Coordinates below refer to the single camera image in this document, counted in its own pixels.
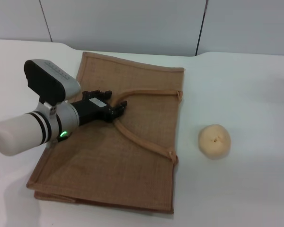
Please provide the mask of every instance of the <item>round bun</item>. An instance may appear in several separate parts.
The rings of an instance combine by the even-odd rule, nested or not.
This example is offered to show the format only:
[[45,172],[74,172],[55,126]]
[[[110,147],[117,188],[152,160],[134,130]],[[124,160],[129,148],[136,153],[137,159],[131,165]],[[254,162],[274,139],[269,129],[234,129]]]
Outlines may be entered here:
[[210,159],[222,158],[229,153],[231,137],[223,126],[209,125],[199,133],[199,148]]

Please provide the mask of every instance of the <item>tan strap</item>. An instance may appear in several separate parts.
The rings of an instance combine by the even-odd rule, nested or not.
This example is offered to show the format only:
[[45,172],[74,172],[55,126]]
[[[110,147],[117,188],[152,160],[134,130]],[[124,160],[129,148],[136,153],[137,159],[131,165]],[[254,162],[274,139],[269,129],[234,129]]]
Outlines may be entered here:
[[[111,101],[111,106],[117,105],[121,100],[132,95],[177,96],[179,101],[181,101],[183,92],[176,90],[143,90],[143,89],[129,90],[114,97]],[[138,144],[139,146],[147,150],[153,151],[157,154],[160,154],[162,156],[171,159],[174,165],[177,164],[178,158],[174,147],[165,148],[149,140],[145,140],[141,137],[138,137],[135,134],[133,134],[131,131],[129,131],[118,119],[114,120],[114,125],[119,130],[119,132],[121,132],[125,137],[127,137],[132,142]]]

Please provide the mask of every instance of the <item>white tabletop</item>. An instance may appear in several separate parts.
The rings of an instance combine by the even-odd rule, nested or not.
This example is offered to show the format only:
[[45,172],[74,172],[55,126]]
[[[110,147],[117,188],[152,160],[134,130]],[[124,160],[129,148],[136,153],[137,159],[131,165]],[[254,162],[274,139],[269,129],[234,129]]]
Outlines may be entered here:
[[[26,183],[43,152],[39,146],[14,157],[0,154],[0,227],[284,226],[284,56],[104,54],[186,69],[175,214],[38,201]],[[23,72],[26,60],[51,60],[75,77],[81,55],[58,43],[0,40],[0,120],[37,105]],[[197,146],[199,130],[213,123],[232,139],[230,154],[216,161]]]

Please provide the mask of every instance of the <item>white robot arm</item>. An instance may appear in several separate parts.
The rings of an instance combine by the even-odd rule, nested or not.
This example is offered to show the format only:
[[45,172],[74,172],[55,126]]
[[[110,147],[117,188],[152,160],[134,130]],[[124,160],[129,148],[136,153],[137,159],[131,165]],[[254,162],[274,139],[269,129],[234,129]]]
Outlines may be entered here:
[[51,61],[28,60],[24,72],[28,87],[39,95],[39,102],[34,111],[0,122],[0,152],[7,156],[63,141],[92,120],[112,122],[127,105],[125,101],[111,107],[106,100],[112,92],[99,90],[84,91],[82,100],[67,103],[80,92],[80,85]]

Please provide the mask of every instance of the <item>jute bag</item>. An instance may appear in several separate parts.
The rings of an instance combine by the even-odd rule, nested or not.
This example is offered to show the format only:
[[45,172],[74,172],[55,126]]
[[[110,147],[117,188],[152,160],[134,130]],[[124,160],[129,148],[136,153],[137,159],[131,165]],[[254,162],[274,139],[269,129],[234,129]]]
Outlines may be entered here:
[[27,187],[40,200],[173,213],[183,74],[183,68],[84,52],[77,75],[82,91],[112,90],[111,105],[127,100],[125,113],[111,124],[81,126],[46,149]]

